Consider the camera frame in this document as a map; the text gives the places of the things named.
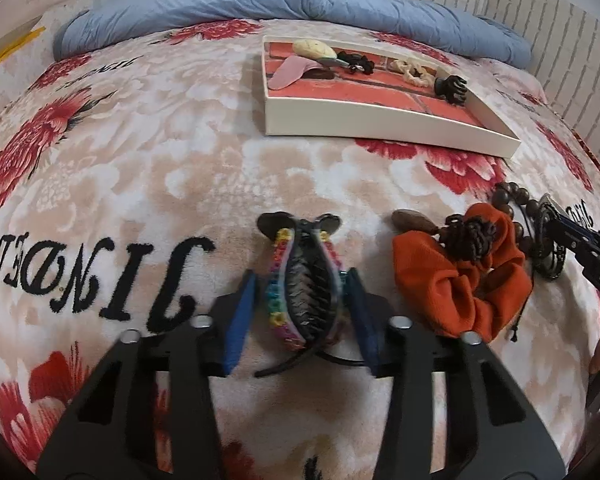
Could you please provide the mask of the cream and pink hair clip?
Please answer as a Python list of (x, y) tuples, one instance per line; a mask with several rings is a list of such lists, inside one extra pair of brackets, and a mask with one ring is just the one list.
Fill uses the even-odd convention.
[(348, 68), (346, 61), (338, 58), (336, 51), (323, 41), (298, 39), (291, 45), (292, 53), (283, 60), (268, 80), (268, 90), (282, 90), (310, 70), (330, 70), (332, 67)]

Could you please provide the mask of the yellow strip at bedside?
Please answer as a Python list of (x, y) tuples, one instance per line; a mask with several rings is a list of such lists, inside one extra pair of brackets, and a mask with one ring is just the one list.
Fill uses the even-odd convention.
[(39, 27), (36, 29), (32, 29), (30, 32), (27, 32), (25, 35), (20, 36), (18, 39), (12, 41), (10, 44), (6, 44), (5, 47), (0, 49), (0, 63), (9, 58), (12, 54), (17, 52), (23, 46), (28, 44), (29, 42), (38, 38), (44, 32), (45, 27)]

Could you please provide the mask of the floral fleece blanket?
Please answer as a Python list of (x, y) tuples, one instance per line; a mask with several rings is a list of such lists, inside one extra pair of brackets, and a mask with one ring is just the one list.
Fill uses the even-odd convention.
[[(412, 142), (265, 133), (262, 41), (388, 50), (434, 94), (457, 75), (521, 140), (509, 158)], [(600, 229), (600, 168), (536, 79), (385, 32), (233, 20), (50, 66), (0, 111), (0, 433), (27, 469), (122, 330), (152, 335), (264, 271), (259, 214), (338, 214), (344, 266), (396, 307), (390, 214), (434, 221), (514, 180)]]

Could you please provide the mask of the blue folded quilt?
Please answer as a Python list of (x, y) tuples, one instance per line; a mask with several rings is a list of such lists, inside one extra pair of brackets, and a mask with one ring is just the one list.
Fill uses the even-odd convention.
[(116, 0), (62, 26), (53, 40), (53, 56), (60, 61), (153, 32), (236, 18), (354, 26), (522, 70), (532, 58), (530, 42), (513, 29), (422, 0)]

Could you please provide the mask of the rainbow black claw clip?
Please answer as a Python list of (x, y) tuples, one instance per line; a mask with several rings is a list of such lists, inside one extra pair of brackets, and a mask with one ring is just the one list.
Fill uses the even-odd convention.
[(332, 244), (332, 234), (340, 226), (336, 214), (313, 219), (286, 211), (260, 214), (257, 228), (273, 244), (265, 286), (268, 324), (291, 356), (258, 370), (257, 378), (285, 373), (310, 356), (346, 367), (364, 364), (329, 352), (347, 324), (347, 273)]

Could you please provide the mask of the orange scrunchie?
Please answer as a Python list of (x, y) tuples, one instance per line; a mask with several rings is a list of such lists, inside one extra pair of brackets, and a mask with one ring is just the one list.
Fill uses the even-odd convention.
[(494, 239), (483, 258), (454, 258), (433, 236), (408, 231), (392, 241), (394, 278), (412, 315), (430, 330), (449, 337), (472, 330), (489, 342), (524, 305), (531, 278), (507, 214), (476, 203), (463, 219), (494, 225)]

